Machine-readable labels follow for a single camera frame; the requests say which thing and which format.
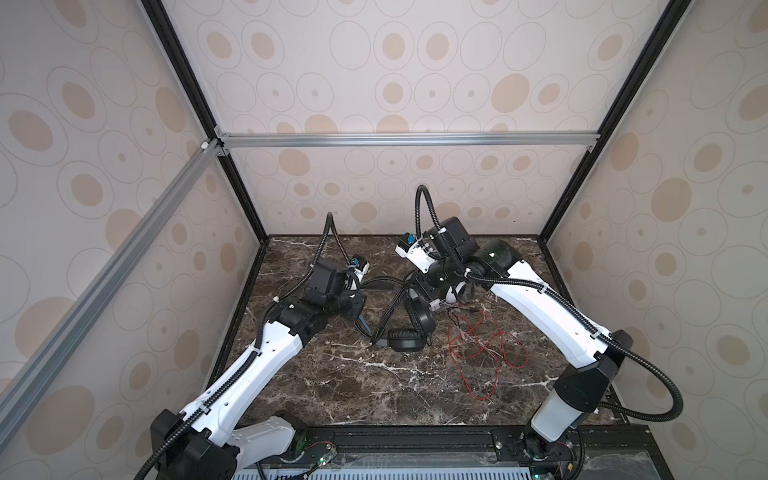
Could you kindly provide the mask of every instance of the brown marble surface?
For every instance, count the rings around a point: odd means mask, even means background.
[[[370,263],[368,277],[391,275],[402,278],[412,264],[395,253],[396,237],[342,237],[347,253],[363,255]],[[490,239],[479,237],[481,245]],[[534,270],[554,285],[541,251],[535,241],[505,237],[520,251]],[[246,315],[235,340],[229,363],[253,341],[256,319],[265,305],[290,288],[305,272],[317,248],[319,237],[274,237],[253,289]],[[341,253],[329,240],[323,258],[342,264]],[[379,317],[393,293],[369,291],[363,317],[375,329]],[[473,323],[482,318],[482,309],[499,321],[502,330],[516,335],[528,349],[528,364],[521,369],[502,363],[494,395],[484,401],[474,399],[448,350],[451,320],[441,309],[435,313],[437,329],[433,343],[424,350],[397,353],[371,347],[348,321],[332,319],[296,357],[291,359],[253,402],[240,426],[252,425],[279,410],[287,410],[310,425],[520,425],[525,424],[546,398],[554,380],[566,365],[554,344],[514,307],[493,293],[475,288],[464,301],[478,312],[468,313]],[[401,306],[390,326],[408,327],[407,314]],[[485,342],[495,330],[490,320],[477,328]],[[451,326],[452,336],[459,335]],[[500,350],[498,338],[491,348]],[[470,340],[459,340],[455,350],[464,356],[478,347]],[[525,361],[521,347],[507,343],[507,358],[512,365]],[[496,363],[487,353],[471,360],[457,360],[468,384],[478,397],[493,389]],[[586,423],[618,422],[610,411],[602,409]]]

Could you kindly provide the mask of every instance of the black enclosure frame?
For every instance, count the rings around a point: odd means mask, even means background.
[[[194,75],[190,62],[184,53],[184,49],[179,41],[170,18],[163,6],[161,0],[141,0],[144,10],[147,13],[157,36],[160,39],[167,56],[176,71],[184,91],[192,104],[193,109],[200,123],[209,138],[218,138],[218,130],[213,114],[205,100],[204,93],[200,84]],[[586,181],[589,172],[597,161],[598,157],[605,149],[608,142],[611,141],[611,135],[619,125],[621,118],[627,112],[632,101],[635,99],[643,82],[655,65],[661,52],[664,50],[669,38],[682,19],[685,11],[688,9],[691,0],[670,0],[664,12],[661,14],[658,23],[651,32],[646,45],[638,56],[627,80],[619,90],[611,108],[598,129],[600,138],[594,148],[590,149],[581,159],[573,177],[568,182],[564,193],[558,200],[557,205],[552,211],[542,232],[535,237],[541,252],[544,255],[546,263],[554,277],[555,285],[558,290],[571,301],[568,289],[554,263],[552,255],[547,246],[557,225],[566,214],[571,202],[578,194],[583,183]],[[227,358],[230,355],[233,341],[250,298],[250,293],[256,283],[259,269],[266,256],[267,248],[270,245],[270,236],[264,230],[259,219],[258,213],[246,192],[243,179],[235,167],[231,155],[225,149],[224,156],[219,156],[219,160],[227,179],[232,185],[237,199],[240,202],[243,212],[250,222],[259,243],[259,251],[256,260],[253,262],[248,274],[247,281],[243,288],[241,297],[238,300],[237,308],[234,310],[233,317],[230,320],[229,328],[225,334],[223,345],[218,353],[214,363],[214,369],[208,380],[211,385],[226,369]],[[619,403],[613,386],[610,388],[607,397],[609,401]],[[639,425],[628,425],[627,417],[624,414],[614,413],[617,418],[622,418],[625,425],[585,425],[584,436],[588,448],[607,449],[618,448],[618,445],[631,445],[643,447],[649,451],[657,468],[660,469],[660,475],[663,480],[672,479],[672,474],[667,468],[657,447],[653,436],[646,428]],[[462,445],[461,451],[495,451],[492,439],[499,432],[519,434],[519,426],[505,427],[472,427],[472,426],[429,426],[429,427],[395,427],[395,426],[358,426],[358,427],[333,427],[319,426],[312,427],[310,430],[317,438],[323,435],[331,435],[342,452],[445,452],[451,451],[450,445]],[[411,440],[402,439],[407,435]]]

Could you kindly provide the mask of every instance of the headphones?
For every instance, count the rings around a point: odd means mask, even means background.
[[[390,329],[376,342],[376,346],[388,346],[396,352],[418,352],[431,342],[435,331],[435,318],[426,300],[410,289],[403,305],[411,319],[412,329]]]

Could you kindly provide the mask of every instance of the wallpaper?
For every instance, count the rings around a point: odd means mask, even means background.
[[[166,0],[224,131],[596,129],[666,0]]]
[[[0,5],[0,392],[202,134],[133,0]]]
[[[667,372],[650,424],[678,480],[765,478],[768,2],[696,2],[550,242],[580,308]],[[654,377],[622,367],[631,408]]]
[[[133,478],[149,426],[204,387],[256,254],[218,162],[149,251],[0,456],[0,479]]]
[[[343,233],[414,231],[429,187],[438,216],[469,233],[538,234],[584,156],[584,145],[235,149],[268,233],[320,234],[327,212]],[[432,224],[422,203],[422,228]]]

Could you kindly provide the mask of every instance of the tangled red wire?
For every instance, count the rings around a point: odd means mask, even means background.
[[[466,332],[466,335],[468,336],[469,334],[472,334],[472,337],[474,337],[474,338],[470,337],[470,339],[472,339],[475,342],[475,344],[477,344],[480,347],[480,350],[478,350],[476,353],[474,353],[474,354],[472,354],[470,356],[461,356],[461,355],[459,355],[454,350],[453,344],[457,340],[460,340],[460,339],[464,338],[464,335],[459,335],[459,336],[457,336],[455,338],[451,338],[451,323],[453,323],[453,322],[449,322],[448,323],[448,353],[451,356],[451,360],[453,360],[453,363],[454,363],[454,365],[456,365],[456,368],[458,369],[459,374],[461,374],[462,378],[464,379],[464,385],[466,385],[467,391],[469,392],[469,395],[475,397],[475,399],[477,399],[477,400],[487,400],[487,399],[490,399],[493,396],[493,394],[496,392],[496,387],[498,386],[498,372],[499,372],[499,370],[502,367],[502,363],[501,363],[500,360],[503,359],[504,363],[506,363],[507,366],[509,366],[509,367],[511,367],[513,369],[521,369],[521,368],[523,368],[524,366],[526,366],[528,364],[528,359],[529,359],[528,349],[525,348],[525,345],[523,344],[523,342],[520,341],[520,339],[518,337],[512,335],[509,332],[503,331],[501,326],[498,324],[498,321],[496,320],[496,318],[493,315],[491,315],[490,313],[487,313],[485,311],[482,312],[482,320],[480,320],[475,325],[472,325],[469,322],[469,320],[467,320],[464,316],[461,316],[461,315],[458,315],[456,313],[453,313],[451,310],[448,311],[448,315],[449,315],[449,317],[451,317],[451,315],[453,315],[453,317],[455,317],[454,320],[456,321],[457,324],[458,324],[458,319],[464,320],[464,322],[469,327],[469,330]],[[491,336],[491,338],[488,339],[488,342],[481,343],[480,339],[478,338],[478,335],[477,335],[477,332],[475,331],[475,329],[477,329],[480,325],[482,325],[485,322],[485,318],[486,317],[489,317],[491,320],[493,320],[493,323],[496,324],[496,333],[494,333],[493,336]],[[507,360],[507,352],[506,352],[506,346],[505,346],[505,341],[504,341],[505,336],[512,337],[515,340],[515,342],[517,342],[521,347],[523,347],[523,351],[525,352],[525,361],[523,362],[522,365],[512,365]],[[494,339],[496,339],[496,337],[501,339],[501,343],[502,343],[502,347],[501,347],[502,354],[501,355],[499,355],[497,352],[494,352],[493,350],[490,350],[489,347],[488,347],[491,344],[491,342],[493,342]],[[487,354],[489,354],[493,358],[493,360],[496,362],[496,379],[495,379],[495,381],[493,383],[493,390],[491,390],[491,392],[487,396],[479,397],[479,396],[475,395],[475,393],[472,391],[472,388],[470,388],[469,382],[467,382],[467,377],[464,376],[464,372],[462,371],[462,367],[458,364],[458,362],[456,362],[456,359],[457,358],[460,359],[460,360],[474,359],[475,357],[479,356],[483,352],[486,352]]]

